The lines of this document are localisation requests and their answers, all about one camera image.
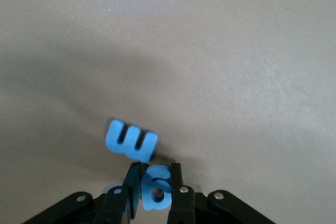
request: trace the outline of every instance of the screw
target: screw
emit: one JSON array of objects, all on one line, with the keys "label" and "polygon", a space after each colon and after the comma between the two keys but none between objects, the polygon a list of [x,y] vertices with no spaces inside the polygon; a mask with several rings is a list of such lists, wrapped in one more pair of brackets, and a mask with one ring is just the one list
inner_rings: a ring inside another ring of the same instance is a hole
[{"label": "screw", "polygon": [[77,201],[77,202],[81,202],[81,201],[85,200],[85,198],[86,198],[86,196],[85,196],[85,195],[82,195],[82,196],[79,196],[79,197],[76,199],[76,201]]},{"label": "screw", "polygon": [[114,194],[119,194],[119,193],[121,193],[121,189],[118,188],[118,189],[114,190],[113,193],[114,193]]},{"label": "screw", "polygon": [[224,199],[224,195],[222,193],[216,192],[214,194],[215,199],[221,200]]},{"label": "screw", "polygon": [[180,188],[180,192],[183,193],[183,194],[187,193],[188,191],[189,191],[189,190],[188,190],[188,188],[187,188],[186,186],[182,186],[182,187]]}]

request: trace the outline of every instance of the blue number 6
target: blue number 6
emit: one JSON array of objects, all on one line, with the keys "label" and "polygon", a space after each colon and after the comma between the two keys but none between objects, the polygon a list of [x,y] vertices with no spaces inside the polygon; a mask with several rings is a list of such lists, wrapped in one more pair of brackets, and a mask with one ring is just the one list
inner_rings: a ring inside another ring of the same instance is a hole
[{"label": "blue number 6", "polygon": [[162,210],[172,203],[172,190],[169,183],[170,168],[166,165],[152,165],[147,168],[141,180],[143,208]]}]

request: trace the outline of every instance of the blue foam number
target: blue foam number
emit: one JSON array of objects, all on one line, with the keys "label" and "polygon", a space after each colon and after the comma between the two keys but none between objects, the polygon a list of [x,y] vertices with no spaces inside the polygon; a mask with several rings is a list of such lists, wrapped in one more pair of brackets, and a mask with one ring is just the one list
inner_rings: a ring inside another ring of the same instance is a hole
[{"label": "blue foam number", "polygon": [[[147,168],[141,180],[142,204],[145,210],[162,210],[172,203],[169,178],[170,168],[166,165],[152,165]],[[154,195],[153,190],[157,188],[163,191],[163,196]]]},{"label": "blue foam number", "polygon": [[115,119],[111,122],[106,136],[107,148],[112,152],[123,153],[129,158],[137,159],[143,163],[149,162],[157,143],[158,134],[153,131],[146,132],[142,145],[137,148],[136,143],[139,141],[141,128],[137,125],[131,125],[122,139],[125,127],[126,124],[121,119]]}]

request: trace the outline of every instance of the white surface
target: white surface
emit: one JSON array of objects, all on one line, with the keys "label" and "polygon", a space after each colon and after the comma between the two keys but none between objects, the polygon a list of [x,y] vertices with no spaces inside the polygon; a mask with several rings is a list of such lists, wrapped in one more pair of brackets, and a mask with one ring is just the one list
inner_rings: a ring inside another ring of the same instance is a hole
[{"label": "white surface", "polygon": [[[160,134],[204,193],[276,223],[336,219],[335,0],[0,0],[0,222],[97,197],[132,162],[108,118]],[[166,223],[166,213],[134,223]]]}]

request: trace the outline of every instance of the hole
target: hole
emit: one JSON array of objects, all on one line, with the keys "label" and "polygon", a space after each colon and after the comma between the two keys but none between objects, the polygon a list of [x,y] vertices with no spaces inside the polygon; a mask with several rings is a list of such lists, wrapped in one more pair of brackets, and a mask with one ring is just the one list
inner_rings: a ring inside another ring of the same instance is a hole
[{"label": "hole", "polygon": [[85,196],[85,195],[82,195],[82,196],[79,196],[79,197],[76,199],[76,201],[77,201],[77,202],[81,202],[81,201],[85,200],[85,198],[86,198],[86,196]]},{"label": "hole", "polygon": [[224,195],[221,194],[220,192],[216,192],[214,194],[214,197],[215,197],[215,199],[218,199],[218,200],[224,199]]},{"label": "hole", "polygon": [[183,194],[186,194],[188,191],[189,191],[189,189],[186,186],[182,186],[180,188],[180,192],[183,193]]},{"label": "hole", "polygon": [[121,193],[121,189],[118,188],[118,189],[114,190],[113,193],[114,193],[114,194],[119,194],[119,193]]},{"label": "hole", "polygon": [[141,130],[140,131],[140,135],[139,135],[138,140],[137,140],[137,143],[135,144],[135,147],[134,147],[134,149],[136,151],[140,150],[141,145],[143,143],[143,140],[145,138],[145,135],[146,135],[146,133],[143,130]]},{"label": "hole", "polygon": [[164,192],[162,189],[154,188],[152,190],[152,199],[154,202],[160,203],[161,201],[163,201],[163,198],[164,198]]},{"label": "hole", "polygon": [[118,144],[122,144],[124,142],[124,139],[125,139],[125,136],[126,136],[126,133],[127,133],[127,130],[128,130],[128,125],[127,124],[124,124],[124,126],[122,127],[122,131],[121,131],[121,134],[117,140],[117,143]]}]

